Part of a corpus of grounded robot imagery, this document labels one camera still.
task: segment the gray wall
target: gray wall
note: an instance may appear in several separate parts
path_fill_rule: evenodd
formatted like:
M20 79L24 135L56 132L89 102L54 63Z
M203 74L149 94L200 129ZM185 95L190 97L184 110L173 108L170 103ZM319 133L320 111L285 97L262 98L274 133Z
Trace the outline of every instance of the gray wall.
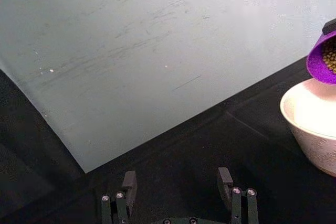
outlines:
M0 0L0 66L88 172L306 55L335 1Z

